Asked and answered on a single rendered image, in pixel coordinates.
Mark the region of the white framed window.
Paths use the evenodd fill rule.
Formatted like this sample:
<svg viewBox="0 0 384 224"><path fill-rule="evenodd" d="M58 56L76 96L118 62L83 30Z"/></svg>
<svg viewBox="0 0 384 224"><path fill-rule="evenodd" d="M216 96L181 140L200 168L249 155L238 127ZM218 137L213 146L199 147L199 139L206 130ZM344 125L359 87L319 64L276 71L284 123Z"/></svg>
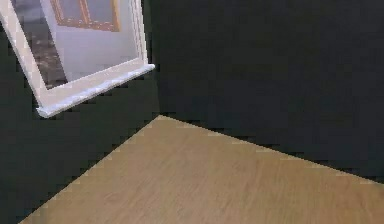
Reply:
<svg viewBox="0 0 384 224"><path fill-rule="evenodd" d="M37 100L50 118L152 71L142 0L0 0L0 21ZM43 73L36 42L53 42L64 84Z"/></svg>

